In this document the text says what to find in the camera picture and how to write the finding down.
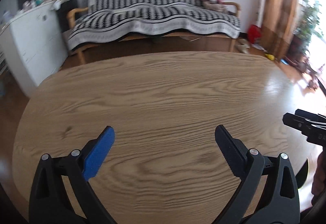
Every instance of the white cabinet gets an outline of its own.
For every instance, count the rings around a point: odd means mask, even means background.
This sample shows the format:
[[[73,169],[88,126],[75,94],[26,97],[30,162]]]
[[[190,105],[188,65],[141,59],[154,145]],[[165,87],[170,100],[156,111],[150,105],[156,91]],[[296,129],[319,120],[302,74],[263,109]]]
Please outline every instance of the white cabinet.
[[[58,19],[51,6],[47,3],[13,18],[0,32],[0,45],[8,67],[28,97],[67,58]]]

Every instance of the brown curtain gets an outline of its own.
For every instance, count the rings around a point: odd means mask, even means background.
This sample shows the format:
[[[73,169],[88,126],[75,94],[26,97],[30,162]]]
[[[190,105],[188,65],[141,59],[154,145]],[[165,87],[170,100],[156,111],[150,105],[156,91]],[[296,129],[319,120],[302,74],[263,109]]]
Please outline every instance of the brown curtain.
[[[283,58],[293,37],[298,0],[266,0],[260,45]]]

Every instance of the green plant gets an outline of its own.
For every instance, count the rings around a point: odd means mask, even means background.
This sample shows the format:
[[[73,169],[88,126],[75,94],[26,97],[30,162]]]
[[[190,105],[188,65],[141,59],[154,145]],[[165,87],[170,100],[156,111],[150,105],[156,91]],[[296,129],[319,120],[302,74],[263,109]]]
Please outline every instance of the green plant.
[[[300,47],[300,52],[305,53],[308,50],[308,46],[311,42],[312,34],[315,34],[319,38],[323,37],[323,33],[319,33],[315,30],[316,26],[319,25],[320,13],[319,7],[321,4],[318,1],[315,1],[314,5],[311,6],[308,2],[309,0],[303,0],[307,3],[307,6],[303,10],[303,15],[300,21],[298,22],[297,29],[294,31],[294,34],[302,40],[302,45]]]

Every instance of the black and white striped throw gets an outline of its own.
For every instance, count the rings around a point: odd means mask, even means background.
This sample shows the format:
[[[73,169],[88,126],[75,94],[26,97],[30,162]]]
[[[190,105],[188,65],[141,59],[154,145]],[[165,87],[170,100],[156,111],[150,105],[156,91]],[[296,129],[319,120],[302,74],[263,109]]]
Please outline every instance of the black and white striped throw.
[[[240,21],[206,10],[200,0],[89,0],[88,16],[69,37],[69,48],[86,42],[106,43],[128,33],[164,35],[180,29],[196,34],[225,33],[237,38]]]

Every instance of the yellow object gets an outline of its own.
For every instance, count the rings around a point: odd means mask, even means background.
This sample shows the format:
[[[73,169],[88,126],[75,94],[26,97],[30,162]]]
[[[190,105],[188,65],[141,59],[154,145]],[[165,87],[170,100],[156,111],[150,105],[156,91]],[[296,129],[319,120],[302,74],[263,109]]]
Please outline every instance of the yellow object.
[[[272,55],[272,54],[265,54],[265,56],[267,57],[267,59],[270,59],[270,60],[275,60],[275,56],[274,55]]]

